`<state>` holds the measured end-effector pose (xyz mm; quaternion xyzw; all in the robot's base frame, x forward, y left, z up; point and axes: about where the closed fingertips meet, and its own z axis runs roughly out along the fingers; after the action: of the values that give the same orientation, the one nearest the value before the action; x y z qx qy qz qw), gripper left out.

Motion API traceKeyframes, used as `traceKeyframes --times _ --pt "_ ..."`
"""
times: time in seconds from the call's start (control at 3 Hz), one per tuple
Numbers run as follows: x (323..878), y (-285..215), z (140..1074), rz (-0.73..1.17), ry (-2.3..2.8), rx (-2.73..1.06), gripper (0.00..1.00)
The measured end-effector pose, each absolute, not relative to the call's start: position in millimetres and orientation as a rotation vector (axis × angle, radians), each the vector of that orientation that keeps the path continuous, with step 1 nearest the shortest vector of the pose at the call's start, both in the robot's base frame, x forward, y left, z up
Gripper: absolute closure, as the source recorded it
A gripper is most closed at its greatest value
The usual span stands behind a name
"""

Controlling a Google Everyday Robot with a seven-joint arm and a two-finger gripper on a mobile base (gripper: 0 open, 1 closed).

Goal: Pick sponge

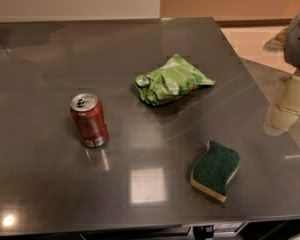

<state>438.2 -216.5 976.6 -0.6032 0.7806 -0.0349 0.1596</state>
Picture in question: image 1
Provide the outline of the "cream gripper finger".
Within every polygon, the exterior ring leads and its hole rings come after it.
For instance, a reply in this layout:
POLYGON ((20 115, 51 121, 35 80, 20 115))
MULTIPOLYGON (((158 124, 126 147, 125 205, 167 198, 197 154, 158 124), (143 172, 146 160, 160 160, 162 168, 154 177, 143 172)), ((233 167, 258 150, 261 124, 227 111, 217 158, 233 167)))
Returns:
POLYGON ((282 105, 285 109, 300 114, 300 69, 287 80, 282 105))
POLYGON ((267 123, 279 130, 288 130, 298 119, 299 115, 292 110, 272 105, 267 112, 267 123))

